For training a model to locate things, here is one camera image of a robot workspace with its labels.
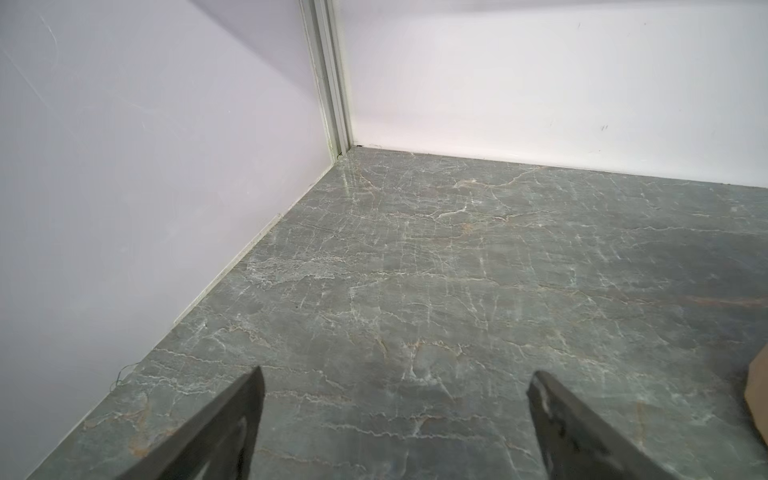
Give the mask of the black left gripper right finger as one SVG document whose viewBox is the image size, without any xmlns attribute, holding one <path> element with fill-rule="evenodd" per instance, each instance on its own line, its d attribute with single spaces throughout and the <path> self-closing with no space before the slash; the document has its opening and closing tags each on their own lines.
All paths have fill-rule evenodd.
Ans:
<svg viewBox="0 0 768 480">
<path fill-rule="evenodd" d="M 554 375 L 537 370 L 527 390 L 542 462 L 550 479 L 672 479 Z"/>
</svg>

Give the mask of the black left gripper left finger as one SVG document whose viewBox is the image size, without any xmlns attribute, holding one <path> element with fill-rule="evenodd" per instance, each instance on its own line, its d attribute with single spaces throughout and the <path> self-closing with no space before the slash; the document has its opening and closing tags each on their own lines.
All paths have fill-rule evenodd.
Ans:
<svg viewBox="0 0 768 480">
<path fill-rule="evenodd" d="M 244 374 L 121 479 L 247 479 L 265 399 L 259 367 Z"/>
</svg>

